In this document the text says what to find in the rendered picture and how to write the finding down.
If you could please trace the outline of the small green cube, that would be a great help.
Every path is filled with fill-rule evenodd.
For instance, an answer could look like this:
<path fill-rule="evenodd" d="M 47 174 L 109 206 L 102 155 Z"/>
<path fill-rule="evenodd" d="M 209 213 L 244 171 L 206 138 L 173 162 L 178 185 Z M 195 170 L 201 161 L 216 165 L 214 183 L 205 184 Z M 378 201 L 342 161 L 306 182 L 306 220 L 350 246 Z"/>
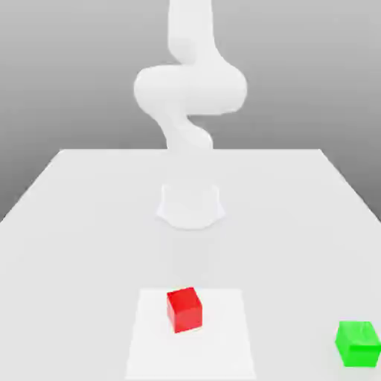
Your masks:
<path fill-rule="evenodd" d="M 340 321 L 335 344 L 345 367 L 377 366 L 381 340 L 370 321 Z"/>

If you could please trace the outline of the small red cube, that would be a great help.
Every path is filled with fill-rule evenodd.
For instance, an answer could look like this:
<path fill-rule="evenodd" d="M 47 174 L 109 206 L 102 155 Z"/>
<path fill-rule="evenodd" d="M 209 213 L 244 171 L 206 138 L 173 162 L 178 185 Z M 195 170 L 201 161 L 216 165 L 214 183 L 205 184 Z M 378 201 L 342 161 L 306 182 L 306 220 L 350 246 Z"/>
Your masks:
<path fill-rule="evenodd" d="M 193 287 L 167 293 L 167 316 L 174 333 L 181 333 L 202 326 L 202 303 Z"/>

